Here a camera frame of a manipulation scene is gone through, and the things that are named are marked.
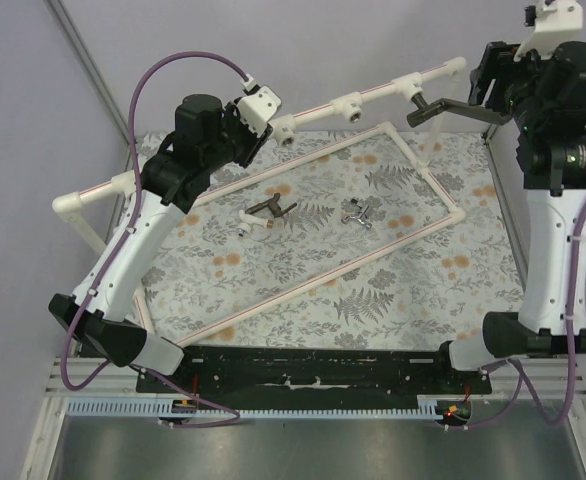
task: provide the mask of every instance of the white bracket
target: white bracket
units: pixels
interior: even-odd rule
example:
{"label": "white bracket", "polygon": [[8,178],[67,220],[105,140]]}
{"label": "white bracket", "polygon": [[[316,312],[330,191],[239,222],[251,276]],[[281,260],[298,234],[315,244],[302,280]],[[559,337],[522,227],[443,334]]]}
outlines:
{"label": "white bracket", "polygon": [[582,30],[584,14],[580,4],[574,0],[555,0],[550,5],[540,0],[535,13],[537,18],[533,33],[515,52],[516,62],[530,50],[536,50],[542,60],[547,60],[561,43]]}
{"label": "white bracket", "polygon": [[269,120],[277,113],[280,105],[280,97],[269,87],[262,87],[253,95],[242,97],[237,103],[237,108],[242,122],[259,137],[266,130]]}

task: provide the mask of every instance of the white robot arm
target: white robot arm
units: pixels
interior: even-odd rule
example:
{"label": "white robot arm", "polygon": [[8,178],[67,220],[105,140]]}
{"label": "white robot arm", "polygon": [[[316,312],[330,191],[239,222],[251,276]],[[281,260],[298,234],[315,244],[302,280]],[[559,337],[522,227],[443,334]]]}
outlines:
{"label": "white robot arm", "polygon": [[[446,342],[456,370],[516,354],[567,353],[568,320],[576,352],[586,353],[586,43],[568,41],[582,28],[582,8],[572,0],[541,0],[526,9],[526,24],[535,28],[522,44],[487,45],[471,73],[468,104],[427,104],[416,95],[418,110],[408,116],[417,125],[450,111],[496,124],[513,119],[520,130],[517,161],[531,217],[524,304],[519,313],[489,312],[481,334]],[[569,275],[574,244],[580,261]]]}
{"label": "white robot arm", "polygon": [[[84,310],[74,331],[117,366],[136,365],[165,375],[180,364],[177,345],[125,320],[140,278],[166,236],[210,186],[210,175],[230,162],[247,167],[272,132],[269,120],[281,100],[252,79],[247,92],[222,107],[209,95],[191,95],[176,109],[176,129],[141,172],[141,206],[131,197],[125,216],[96,265],[72,296],[56,294],[49,311],[69,328],[78,309]],[[133,227],[129,220],[138,216]],[[128,233],[126,248],[117,243]],[[95,277],[107,265],[97,288]]]}

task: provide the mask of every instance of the floral tablecloth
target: floral tablecloth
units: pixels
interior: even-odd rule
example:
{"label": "floral tablecloth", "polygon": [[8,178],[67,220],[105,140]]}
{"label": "floral tablecloth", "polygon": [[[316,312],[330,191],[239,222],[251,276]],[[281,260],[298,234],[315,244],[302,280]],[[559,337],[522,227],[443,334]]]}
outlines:
{"label": "floral tablecloth", "polygon": [[[212,188],[346,138],[299,134],[291,149],[269,142],[253,165],[230,165]],[[401,136],[411,148],[426,134]],[[149,134],[150,156],[162,134]],[[349,349],[430,349],[476,332],[486,311],[520,307],[523,295],[479,134],[443,134],[432,171],[466,219],[245,320],[202,343]],[[298,207],[237,235],[238,211],[275,192]],[[340,222],[351,198],[371,207],[369,231]],[[143,279],[158,334],[185,334],[294,287],[432,223],[445,206],[390,138],[379,135],[193,209]],[[268,217],[268,211],[258,216]]]}

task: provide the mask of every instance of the metal object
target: metal object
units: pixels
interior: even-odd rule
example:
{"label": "metal object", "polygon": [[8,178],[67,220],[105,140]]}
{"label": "metal object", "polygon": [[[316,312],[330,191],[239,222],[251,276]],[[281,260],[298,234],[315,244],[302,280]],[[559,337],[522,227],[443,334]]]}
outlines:
{"label": "metal object", "polygon": [[349,214],[344,215],[342,217],[342,223],[346,225],[351,220],[355,220],[357,223],[362,225],[364,228],[366,228],[367,230],[370,230],[371,227],[373,226],[373,224],[371,224],[371,222],[368,221],[368,218],[369,218],[368,212],[369,212],[370,206],[369,205],[360,205],[358,203],[357,199],[355,199],[355,198],[351,199],[351,205],[354,205],[357,208],[357,212],[353,213],[351,215],[349,215]]}
{"label": "metal object", "polygon": [[273,217],[280,218],[285,214],[289,213],[295,207],[297,207],[297,203],[293,203],[286,207],[284,210],[282,210],[282,207],[280,207],[280,205],[277,203],[279,200],[280,194],[276,193],[275,195],[273,195],[273,198],[269,198],[265,202],[258,203],[257,205],[253,205],[252,207],[247,208],[245,210],[245,213],[247,213],[248,215],[253,215],[256,212],[259,212],[260,210],[268,208],[271,211]]}

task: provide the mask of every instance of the black mounting plate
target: black mounting plate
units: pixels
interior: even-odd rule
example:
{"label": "black mounting plate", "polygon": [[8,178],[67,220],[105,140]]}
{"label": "black mounting plate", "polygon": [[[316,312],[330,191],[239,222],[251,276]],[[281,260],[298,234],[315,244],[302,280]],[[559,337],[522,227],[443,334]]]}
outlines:
{"label": "black mounting plate", "polygon": [[[488,376],[451,370],[442,351],[190,346],[170,379],[238,410],[417,408],[417,395],[490,394]],[[347,388],[295,388],[299,385]],[[172,393],[150,375],[139,393]]]}

